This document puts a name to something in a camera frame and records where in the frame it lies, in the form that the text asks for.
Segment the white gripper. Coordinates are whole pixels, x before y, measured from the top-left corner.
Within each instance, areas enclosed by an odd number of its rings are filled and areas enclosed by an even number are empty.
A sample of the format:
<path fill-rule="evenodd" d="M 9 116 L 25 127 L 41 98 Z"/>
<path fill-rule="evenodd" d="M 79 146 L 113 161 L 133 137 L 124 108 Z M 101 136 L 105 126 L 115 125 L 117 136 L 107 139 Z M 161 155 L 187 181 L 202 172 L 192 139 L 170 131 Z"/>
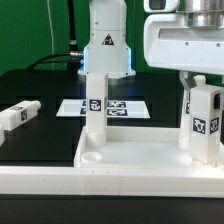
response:
<path fill-rule="evenodd" d="M 150 67 L 181 70 L 179 79 L 190 99 L 193 72 L 224 75 L 224 25 L 189 28 L 182 14 L 150 15 L 144 24 L 144 58 Z"/>

